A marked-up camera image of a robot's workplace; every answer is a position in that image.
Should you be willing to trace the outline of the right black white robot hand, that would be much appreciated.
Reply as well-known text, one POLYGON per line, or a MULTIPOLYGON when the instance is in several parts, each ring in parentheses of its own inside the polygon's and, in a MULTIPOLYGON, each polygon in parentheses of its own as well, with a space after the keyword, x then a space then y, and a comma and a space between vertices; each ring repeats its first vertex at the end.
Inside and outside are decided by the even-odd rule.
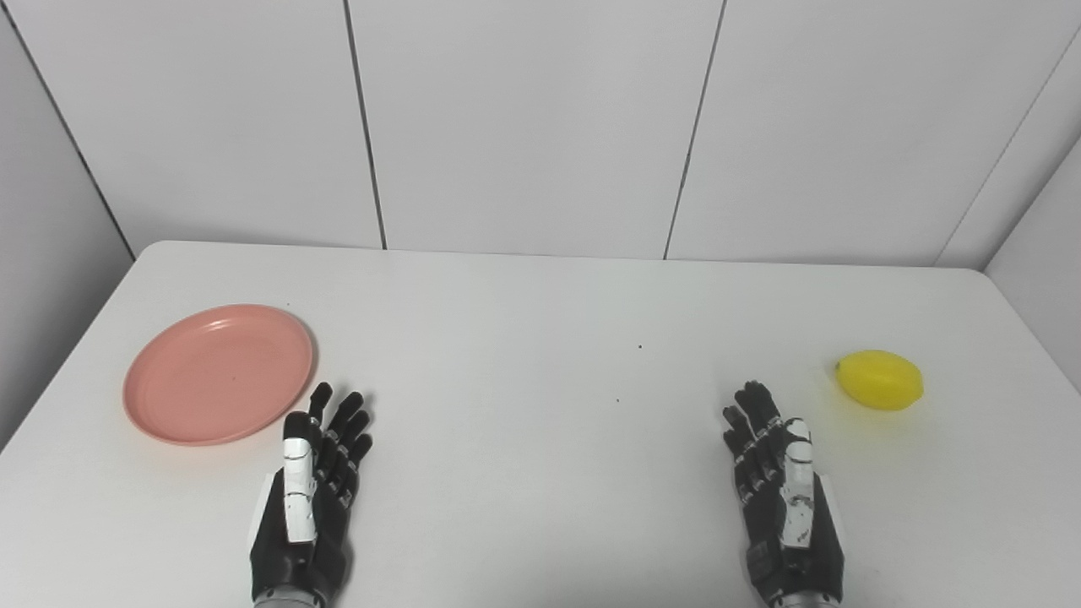
POLYGON ((747 573, 768 607, 839 607, 845 554, 806 421, 785 419, 749 381, 721 413, 748 547, 747 573))

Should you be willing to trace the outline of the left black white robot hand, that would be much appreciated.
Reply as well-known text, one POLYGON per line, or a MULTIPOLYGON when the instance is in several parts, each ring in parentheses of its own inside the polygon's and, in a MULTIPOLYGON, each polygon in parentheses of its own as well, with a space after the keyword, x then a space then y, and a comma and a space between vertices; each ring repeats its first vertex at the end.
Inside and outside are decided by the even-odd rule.
POLYGON ((282 465, 263 493, 248 551, 255 607, 329 607, 349 577, 347 532, 372 419, 353 392, 326 421, 333 394, 318 384, 308 408, 283 423, 282 465))

